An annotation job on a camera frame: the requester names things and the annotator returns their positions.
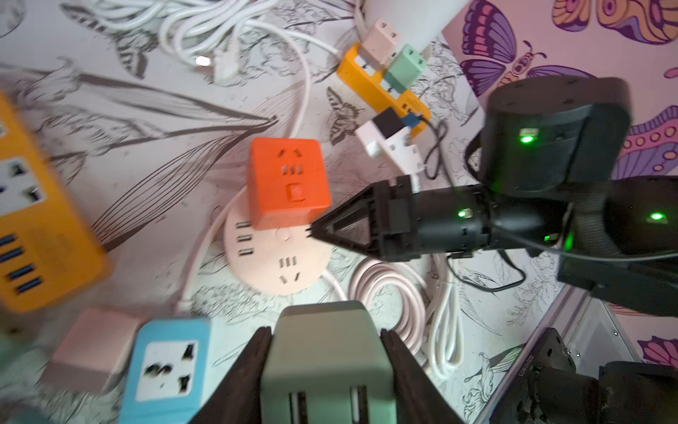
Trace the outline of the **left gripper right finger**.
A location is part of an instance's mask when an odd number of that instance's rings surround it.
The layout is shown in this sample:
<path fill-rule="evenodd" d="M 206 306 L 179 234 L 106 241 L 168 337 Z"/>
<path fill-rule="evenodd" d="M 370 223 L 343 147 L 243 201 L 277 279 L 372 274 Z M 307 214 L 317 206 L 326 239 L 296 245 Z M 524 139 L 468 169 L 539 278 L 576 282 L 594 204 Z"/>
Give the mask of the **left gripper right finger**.
<path fill-rule="evenodd" d="M 381 330 L 380 339 L 394 372 L 397 423 L 464 424 L 395 330 Z"/>

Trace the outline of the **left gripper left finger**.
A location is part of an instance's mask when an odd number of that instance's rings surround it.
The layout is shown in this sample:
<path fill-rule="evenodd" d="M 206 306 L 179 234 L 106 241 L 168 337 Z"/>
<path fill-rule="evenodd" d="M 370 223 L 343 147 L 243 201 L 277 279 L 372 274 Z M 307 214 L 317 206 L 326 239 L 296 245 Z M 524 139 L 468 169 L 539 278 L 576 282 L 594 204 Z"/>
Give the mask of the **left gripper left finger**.
<path fill-rule="evenodd" d="M 214 393 L 189 423 L 260 424 L 261 377 L 272 341 L 270 327 L 256 330 Z"/>

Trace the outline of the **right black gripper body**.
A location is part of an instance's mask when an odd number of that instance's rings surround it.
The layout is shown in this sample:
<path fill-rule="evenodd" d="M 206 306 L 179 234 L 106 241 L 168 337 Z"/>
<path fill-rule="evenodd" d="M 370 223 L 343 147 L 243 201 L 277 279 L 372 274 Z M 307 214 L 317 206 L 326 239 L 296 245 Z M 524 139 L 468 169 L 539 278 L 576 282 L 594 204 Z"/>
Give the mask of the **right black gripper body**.
<path fill-rule="evenodd" d="M 490 228 L 492 197 L 479 185 L 414 193 L 411 178 L 389 187 L 386 221 L 381 224 L 381 259 L 411 261 L 425 254 L 466 258 L 478 250 L 496 250 Z"/>

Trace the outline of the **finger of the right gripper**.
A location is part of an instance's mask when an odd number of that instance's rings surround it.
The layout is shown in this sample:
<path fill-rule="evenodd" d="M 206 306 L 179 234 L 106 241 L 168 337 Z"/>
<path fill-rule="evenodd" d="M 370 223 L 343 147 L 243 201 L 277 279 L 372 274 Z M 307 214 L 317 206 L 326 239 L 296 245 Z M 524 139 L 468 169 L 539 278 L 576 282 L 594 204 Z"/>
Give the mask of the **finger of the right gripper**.
<path fill-rule="evenodd" d="M 310 236 L 335 247 L 379 259 L 380 201 L 384 200 L 384 183 L 369 185 L 334 210 L 316 219 L 310 226 Z"/>

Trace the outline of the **blue power strip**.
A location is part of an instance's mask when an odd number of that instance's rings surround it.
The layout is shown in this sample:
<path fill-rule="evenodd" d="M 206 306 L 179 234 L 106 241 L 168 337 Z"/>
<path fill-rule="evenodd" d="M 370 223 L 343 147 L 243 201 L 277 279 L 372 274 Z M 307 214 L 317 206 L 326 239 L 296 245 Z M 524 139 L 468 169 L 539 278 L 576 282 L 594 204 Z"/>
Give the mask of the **blue power strip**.
<path fill-rule="evenodd" d="M 120 423 L 187 423 L 199 412 L 210 324 L 153 320 L 141 327 L 125 382 Z"/>

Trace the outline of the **pink usb charger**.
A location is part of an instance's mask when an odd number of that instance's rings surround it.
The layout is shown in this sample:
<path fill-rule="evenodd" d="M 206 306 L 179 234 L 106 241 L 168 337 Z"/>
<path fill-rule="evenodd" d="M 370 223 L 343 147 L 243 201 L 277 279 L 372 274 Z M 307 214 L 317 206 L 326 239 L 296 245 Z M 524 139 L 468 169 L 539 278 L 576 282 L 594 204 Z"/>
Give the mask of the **pink usb charger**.
<path fill-rule="evenodd" d="M 49 358 L 39 382 L 95 395 L 112 391 L 126 370 L 142 324 L 138 317 L 115 309 L 85 309 Z"/>

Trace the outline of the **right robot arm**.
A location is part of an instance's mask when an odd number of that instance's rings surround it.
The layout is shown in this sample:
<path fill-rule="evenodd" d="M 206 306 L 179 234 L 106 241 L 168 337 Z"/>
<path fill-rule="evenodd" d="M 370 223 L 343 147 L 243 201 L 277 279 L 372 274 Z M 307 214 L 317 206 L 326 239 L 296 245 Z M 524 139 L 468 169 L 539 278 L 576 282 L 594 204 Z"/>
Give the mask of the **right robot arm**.
<path fill-rule="evenodd" d="M 548 76 L 496 88 L 475 185 L 370 185 L 316 219 L 316 240 L 395 263 L 524 248 L 559 256 L 560 282 L 651 316 L 677 314 L 677 179 L 614 179 L 630 130 L 618 78 Z"/>

